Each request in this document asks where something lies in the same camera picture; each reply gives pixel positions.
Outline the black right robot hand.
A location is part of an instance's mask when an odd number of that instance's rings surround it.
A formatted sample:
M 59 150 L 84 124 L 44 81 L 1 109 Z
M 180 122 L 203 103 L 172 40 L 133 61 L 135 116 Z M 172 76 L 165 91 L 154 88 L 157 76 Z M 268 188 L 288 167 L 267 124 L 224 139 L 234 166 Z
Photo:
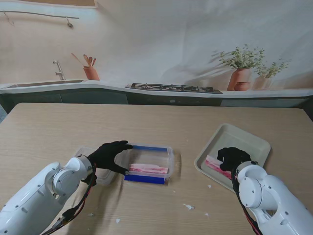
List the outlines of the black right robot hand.
M 234 171 L 244 162 L 250 162 L 251 157 L 248 153 L 236 147 L 225 147 L 218 151 L 217 159 L 221 161 L 222 171 Z

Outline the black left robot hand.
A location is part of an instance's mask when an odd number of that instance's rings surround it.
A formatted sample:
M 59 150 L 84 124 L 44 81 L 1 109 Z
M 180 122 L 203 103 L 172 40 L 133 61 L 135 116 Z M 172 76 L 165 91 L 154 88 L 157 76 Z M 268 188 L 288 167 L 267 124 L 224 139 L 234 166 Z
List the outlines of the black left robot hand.
M 123 151 L 132 149 L 133 146 L 128 141 L 114 141 L 104 143 L 87 158 L 91 165 L 96 165 L 100 169 L 108 169 L 115 173 L 128 175 L 129 171 L 115 163 L 115 157 Z

